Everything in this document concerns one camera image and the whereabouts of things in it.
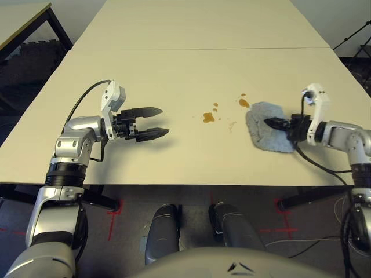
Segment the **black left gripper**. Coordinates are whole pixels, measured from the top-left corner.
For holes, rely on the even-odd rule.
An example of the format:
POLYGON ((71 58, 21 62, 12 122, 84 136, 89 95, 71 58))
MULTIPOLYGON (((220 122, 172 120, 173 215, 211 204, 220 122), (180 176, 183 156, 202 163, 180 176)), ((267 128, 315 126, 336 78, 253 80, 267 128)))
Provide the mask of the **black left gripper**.
POLYGON ((121 110, 113 116, 112 127, 119 138, 136 139, 137 142, 151 141, 166 135, 169 129, 155 127, 145 131, 136 129, 136 118, 150 118, 161 114, 162 110, 155 107, 142 107, 121 110))

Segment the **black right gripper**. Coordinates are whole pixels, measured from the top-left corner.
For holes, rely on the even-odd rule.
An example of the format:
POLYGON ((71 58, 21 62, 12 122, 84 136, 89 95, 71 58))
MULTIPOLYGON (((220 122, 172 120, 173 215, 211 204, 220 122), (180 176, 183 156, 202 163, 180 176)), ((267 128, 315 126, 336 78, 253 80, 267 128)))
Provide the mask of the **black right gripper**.
POLYGON ((272 129, 287 131, 287 138, 291 143, 303 142, 307 139, 311 118, 306 114, 292 114, 290 121, 282 118, 268 118, 264 122, 272 129))

